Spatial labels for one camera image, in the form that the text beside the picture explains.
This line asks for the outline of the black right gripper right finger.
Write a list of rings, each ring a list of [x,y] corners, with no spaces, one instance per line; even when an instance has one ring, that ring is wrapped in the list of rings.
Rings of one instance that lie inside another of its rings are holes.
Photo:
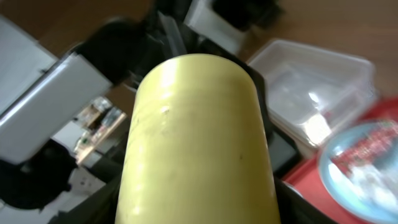
[[[281,224],[336,224],[283,181],[274,179]]]

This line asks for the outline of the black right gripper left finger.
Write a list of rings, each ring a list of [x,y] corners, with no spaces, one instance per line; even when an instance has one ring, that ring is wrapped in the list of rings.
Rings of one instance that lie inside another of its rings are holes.
[[[69,212],[61,212],[49,224],[114,224],[121,174]]]

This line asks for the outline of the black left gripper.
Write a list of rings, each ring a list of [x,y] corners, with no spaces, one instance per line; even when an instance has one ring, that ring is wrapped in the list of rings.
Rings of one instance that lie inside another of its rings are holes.
[[[264,79],[237,57],[249,33],[236,29],[215,12],[212,1],[154,1],[142,25],[146,27],[149,50],[131,72],[131,91],[137,91],[150,69],[185,51],[218,55],[236,62],[251,76],[257,91],[264,93]]]

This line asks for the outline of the white napkin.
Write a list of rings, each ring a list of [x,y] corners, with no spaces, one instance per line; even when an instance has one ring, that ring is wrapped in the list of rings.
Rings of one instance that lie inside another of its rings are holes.
[[[354,166],[348,174],[336,165],[328,165],[330,177],[340,192],[356,197],[361,203],[397,211],[397,162],[381,161]]]

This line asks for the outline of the red snack wrapper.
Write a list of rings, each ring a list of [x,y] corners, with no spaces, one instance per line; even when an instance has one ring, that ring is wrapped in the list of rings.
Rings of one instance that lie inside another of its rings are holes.
[[[374,162],[390,149],[397,138],[397,123],[379,123],[364,137],[360,138],[347,150],[333,156],[331,161],[344,174],[351,172],[354,166],[363,166]]]

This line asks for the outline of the yellow plastic cup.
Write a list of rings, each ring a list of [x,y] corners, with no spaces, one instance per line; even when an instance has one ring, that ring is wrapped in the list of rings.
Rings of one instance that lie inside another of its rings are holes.
[[[172,58],[136,94],[116,223],[279,223],[257,91],[236,63]]]

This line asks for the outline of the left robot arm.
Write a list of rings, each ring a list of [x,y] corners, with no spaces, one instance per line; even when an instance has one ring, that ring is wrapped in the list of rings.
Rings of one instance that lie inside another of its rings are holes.
[[[127,78],[142,75],[142,109],[170,110],[176,77],[188,55],[171,59],[171,44],[150,37],[184,19],[190,1],[157,1],[142,23],[116,19],[55,59],[6,19],[1,19],[1,159],[28,161],[89,102]]]

